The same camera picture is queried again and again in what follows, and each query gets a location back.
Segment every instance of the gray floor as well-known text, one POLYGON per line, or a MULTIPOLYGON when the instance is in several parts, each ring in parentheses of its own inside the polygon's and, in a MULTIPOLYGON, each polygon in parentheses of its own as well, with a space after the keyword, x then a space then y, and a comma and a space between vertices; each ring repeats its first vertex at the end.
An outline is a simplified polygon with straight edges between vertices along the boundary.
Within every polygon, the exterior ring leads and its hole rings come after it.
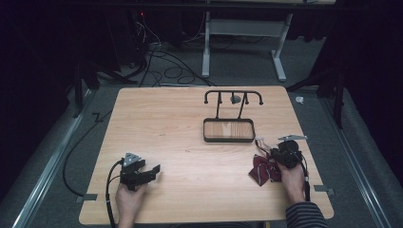
MULTIPOLYGON (((259 42, 257 38, 237 37, 237 41, 228 48, 228 40, 213 40, 211 51, 211 68, 209 80, 217 86, 290 86, 306 78, 320 51, 323 41, 303 42, 286 41, 281 53, 281 61, 287 76, 285 83, 277 80, 274 65, 269 56, 269 50, 274 48, 276 39, 264 39, 259 42)), ((182 48, 171 47, 164 44, 161 50, 176 55, 184 61, 193 71, 202 71, 202 47, 200 43, 190 43, 182 48)), ((150 70, 161 72, 174 67, 164 59, 153 57, 150 70)), ((175 76, 180 72, 177 68, 166 71, 168 76, 175 76)), ((158 86, 154 73, 146 76, 146 86, 158 86)), ((160 85, 176 84, 178 78, 163 78, 160 85)), ((202 80, 192 84, 204 86, 202 80)), ((86 132, 94 125, 93 112, 106 114, 113 108, 117 93, 121 87, 117 83, 102 81, 101 88, 94 92, 93 100, 83 113, 77 129, 67 146, 68 152, 80 141, 86 132)), ((308 144, 314 155, 320 176, 324 184, 335 190, 336 194, 330 196, 335 210, 335 216, 328 220, 330 227, 400 227, 403 224, 403 214, 400 210, 403 204, 403 191, 391 172, 389 166, 377 150, 374 140, 366 128, 365 123, 355 110, 355 105, 348 91, 344 98, 342 123, 343 130, 334 128, 334 122, 328 116, 326 104, 332 100, 318 99, 315 87, 305 87, 297 92, 289 93, 297 113, 298 120, 304 133, 309 136, 308 144), (296 96, 303 96, 304 104, 295 102, 296 96), (370 202, 362 189, 360 180, 355 175, 354 168, 346 156, 346 146, 340 141, 340 134, 345 135, 348 145, 354 151, 360 164, 360 170, 365 174, 380 209, 373 214, 370 202), (379 225, 377 216, 385 214, 389 225, 379 225)), ((19 213, 23 209, 29 195, 54 151, 61 145, 70 125, 73 123, 74 106, 71 105, 64 116, 48 133, 29 163, 23 170, 21 177, 16 181, 8 196, 0 205, 0 227, 12 227, 19 213)), ((67 181, 76 191, 85 193, 96 162, 102 140, 107 128, 108 118, 97 124, 74 148, 67 164, 67 181)), ((28 227, 84 227, 78 217, 82 203, 76 202, 76 196, 71 194, 63 184, 62 170, 58 169, 50 188, 47 190, 38 210, 32 213, 28 227)), ((139 225, 136 227, 165 227, 165 225, 139 225)), ((273 221, 271 227, 285 227, 284 221, 273 221)))

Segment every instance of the wooden table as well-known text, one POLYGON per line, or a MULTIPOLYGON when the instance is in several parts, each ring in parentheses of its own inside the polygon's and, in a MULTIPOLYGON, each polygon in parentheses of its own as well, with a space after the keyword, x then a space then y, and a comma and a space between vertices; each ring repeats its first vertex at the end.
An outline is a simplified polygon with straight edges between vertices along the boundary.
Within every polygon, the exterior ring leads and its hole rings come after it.
MULTIPOLYGON (((111 166, 126 152, 146 160, 145 170, 161 165, 157 179, 149 183, 138 223, 218 222, 285 219, 289 201, 280 182, 259 187, 249 175, 255 154, 254 143, 212 143, 203 140, 203 120, 215 117, 217 95, 210 89, 255 90, 242 118, 255 123, 256 135, 268 144, 279 137, 303 135, 288 94, 282 86, 124 88, 120 91, 87 190, 98 194, 86 200, 80 214, 83 224, 108 224, 105 204, 106 177, 111 166)), ((231 104, 230 94, 222 94, 220 117, 238 117, 240 104, 231 104)), ((325 192, 313 185, 322 181, 305 141, 298 141, 308 162, 311 197, 324 214, 334 214, 325 192)), ((119 175, 120 166, 112 177, 119 175)), ((110 184, 114 201, 119 180, 110 184)))

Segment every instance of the sleeve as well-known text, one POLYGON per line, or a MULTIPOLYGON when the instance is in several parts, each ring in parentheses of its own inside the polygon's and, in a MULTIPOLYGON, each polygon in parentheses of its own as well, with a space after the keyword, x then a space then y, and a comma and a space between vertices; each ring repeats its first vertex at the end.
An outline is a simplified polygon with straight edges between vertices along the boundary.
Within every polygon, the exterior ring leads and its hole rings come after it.
POLYGON ((285 210, 285 216, 288 228, 328 227, 320 209, 310 201, 293 204, 285 210))

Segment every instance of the hand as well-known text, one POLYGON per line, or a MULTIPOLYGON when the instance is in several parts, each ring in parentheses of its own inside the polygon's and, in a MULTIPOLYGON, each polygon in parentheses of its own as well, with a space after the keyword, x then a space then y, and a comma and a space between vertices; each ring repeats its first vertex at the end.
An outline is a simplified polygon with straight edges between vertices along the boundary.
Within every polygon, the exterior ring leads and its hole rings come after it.
POLYGON ((137 191, 130 191, 125 184, 119 183, 118 191, 116 192, 116 203, 119 211, 119 228, 133 227, 134 218, 143 203, 144 192, 147 184, 138 187, 137 191))
POLYGON ((289 169, 278 163, 281 170, 282 185, 287 192, 288 198, 292 204, 305 201, 304 197, 304 176, 302 166, 298 164, 296 167, 289 169))

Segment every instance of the red cloth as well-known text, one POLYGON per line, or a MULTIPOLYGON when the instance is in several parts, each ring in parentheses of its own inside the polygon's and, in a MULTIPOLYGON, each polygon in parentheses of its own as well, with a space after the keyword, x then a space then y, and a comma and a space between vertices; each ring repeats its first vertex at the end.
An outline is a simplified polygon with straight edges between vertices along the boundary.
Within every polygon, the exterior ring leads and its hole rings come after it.
POLYGON ((268 180, 271 182, 281 181, 281 171, 274 159, 266 152, 266 158, 255 155, 253 158, 253 169, 249 175, 255 179, 259 186, 265 184, 268 180))

